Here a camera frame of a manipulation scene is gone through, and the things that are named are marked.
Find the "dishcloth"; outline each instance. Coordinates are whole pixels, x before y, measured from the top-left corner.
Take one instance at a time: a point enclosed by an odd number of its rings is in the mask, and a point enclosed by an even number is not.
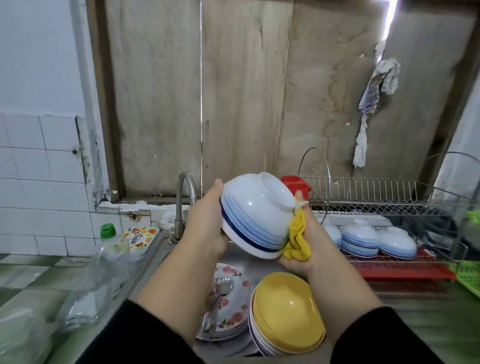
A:
[[[303,261],[312,255],[310,246],[303,237],[303,233],[307,229],[307,221],[301,207],[307,203],[308,201],[297,201],[295,198],[295,216],[288,225],[289,240],[282,249],[282,255],[287,259]]]

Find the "hand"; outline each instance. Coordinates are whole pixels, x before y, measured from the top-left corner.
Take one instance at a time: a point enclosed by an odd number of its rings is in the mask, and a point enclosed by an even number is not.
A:
[[[212,247],[219,259],[227,248],[228,239],[222,232],[222,208],[220,195],[223,192],[222,180],[215,184],[206,195],[195,203],[188,213],[184,238],[198,244]]]
[[[297,191],[295,197],[298,201],[305,201],[303,198],[302,192]],[[312,209],[308,204],[302,206],[303,213],[305,214],[305,220],[307,223],[307,228],[303,233],[303,237],[310,245],[310,250],[312,255],[308,260],[299,261],[296,259],[287,259],[284,256],[280,258],[280,264],[283,265],[288,270],[291,270],[295,273],[301,274],[304,277],[308,277],[309,272],[312,268],[320,261],[321,250],[327,244],[334,246],[332,239],[325,231],[320,222],[313,215]]]

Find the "green basket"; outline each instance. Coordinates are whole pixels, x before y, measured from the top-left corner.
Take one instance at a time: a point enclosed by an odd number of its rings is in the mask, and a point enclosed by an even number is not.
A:
[[[451,269],[456,272],[458,282],[480,298],[480,262],[464,261]]]

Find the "faucet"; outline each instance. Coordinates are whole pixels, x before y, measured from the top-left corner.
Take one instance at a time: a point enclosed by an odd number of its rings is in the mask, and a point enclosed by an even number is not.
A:
[[[187,180],[188,191],[190,193],[190,206],[192,206],[195,201],[197,201],[197,192],[195,190],[195,181],[193,180],[190,172],[180,173],[179,179],[177,181],[177,213],[175,215],[175,224],[173,228],[173,240],[178,242],[183,235],[183,220],[181,217],[181,201],[183,194],[183,182]]]

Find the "metal spoon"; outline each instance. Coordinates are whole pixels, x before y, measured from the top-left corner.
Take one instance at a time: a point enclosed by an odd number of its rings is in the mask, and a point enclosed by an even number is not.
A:
[[[216,295],[210,300],[212,304],[209,306],[208,312],[206,312],[204,315],[204,319],[202,322],[203,332],[208,332],[212,329],[218,317],[220,300],[222,296],[229,294],[232,291],[232,289],[233,289],[232,278],[218,278],[215,280]]]

